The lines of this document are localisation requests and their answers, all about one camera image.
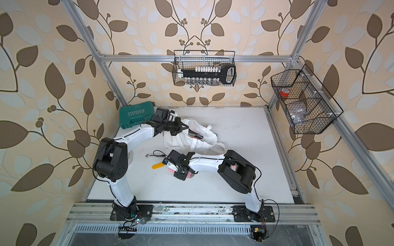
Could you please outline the white printed tote pouch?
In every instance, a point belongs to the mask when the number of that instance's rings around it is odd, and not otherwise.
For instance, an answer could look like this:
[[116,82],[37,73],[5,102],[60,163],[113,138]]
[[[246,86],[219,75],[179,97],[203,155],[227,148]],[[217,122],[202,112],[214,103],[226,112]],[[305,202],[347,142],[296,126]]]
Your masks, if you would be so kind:
[[186,154],[195,152],[203,155],[220,155],[226,153],[226,147],[218,141],[218,136],[211,131],[212,126],[204,127],[193,119],[183,119],[182,123],[188,126],[176,136],[164,132],[164,148],[168,151],[176,150]]

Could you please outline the large yellow utility knife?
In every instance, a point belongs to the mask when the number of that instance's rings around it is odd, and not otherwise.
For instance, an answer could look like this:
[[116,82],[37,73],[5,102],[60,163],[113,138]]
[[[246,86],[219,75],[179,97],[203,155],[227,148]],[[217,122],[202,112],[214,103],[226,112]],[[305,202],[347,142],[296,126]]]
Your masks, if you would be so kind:
[[152,166],[152,169],[153,169],[153,170],[156,170],[156,169],[162,168],[162,167],[164,167],[164,166],[165,166],[165,165],[164,165],[163,163],[158,163],[158,164],[153,165],[153,166]]

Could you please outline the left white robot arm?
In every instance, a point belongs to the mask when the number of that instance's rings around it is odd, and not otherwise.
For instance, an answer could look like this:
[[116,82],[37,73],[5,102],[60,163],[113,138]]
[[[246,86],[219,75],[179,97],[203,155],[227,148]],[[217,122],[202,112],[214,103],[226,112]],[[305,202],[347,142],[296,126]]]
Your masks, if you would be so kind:
[[155,116],[119,138],[102,139],[93,162],[93,176],[96,180],[109,185],[116,205],[121,208],[130,207],[135,196],[130,190],[125,175],[131,163],[129,157],[132,150],[162,132],[176,136],[188,128],[179,117],[168,119]]

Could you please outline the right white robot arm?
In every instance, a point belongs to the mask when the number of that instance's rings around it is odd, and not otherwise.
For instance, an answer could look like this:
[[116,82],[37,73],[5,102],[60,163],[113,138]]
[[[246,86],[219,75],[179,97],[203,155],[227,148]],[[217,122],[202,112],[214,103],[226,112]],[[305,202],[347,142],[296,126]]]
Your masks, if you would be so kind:
[[235,191],[244,194],[245,207],[259,214],[264,202],[258,197],[255,183],[258,168],[234,150],[221,155],[202,155],[189,152],[187,155],[172,150],[163,160],[163,165],[174,171],[174,177],[185,181],[188,174],[213,172],[219,174]]

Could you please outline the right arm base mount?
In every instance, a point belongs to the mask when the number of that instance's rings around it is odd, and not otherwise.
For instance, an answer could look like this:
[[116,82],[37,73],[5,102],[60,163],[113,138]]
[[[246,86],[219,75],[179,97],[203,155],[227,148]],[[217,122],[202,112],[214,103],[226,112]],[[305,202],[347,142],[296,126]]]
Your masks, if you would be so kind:
[[258,212],[252,212],[245,206],[233,206],[235,222],[276,222],[272,206],[263,206]]

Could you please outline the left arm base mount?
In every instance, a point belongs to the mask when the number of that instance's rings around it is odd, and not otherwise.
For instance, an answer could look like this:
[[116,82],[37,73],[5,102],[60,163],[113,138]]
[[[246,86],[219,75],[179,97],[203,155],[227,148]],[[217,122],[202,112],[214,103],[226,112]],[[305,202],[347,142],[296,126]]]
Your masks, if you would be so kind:
[[130,204],[127,208],[112,204],[111,221],[135,221],[142,220],[142,223],[149,221],[152,217],[152,205]]

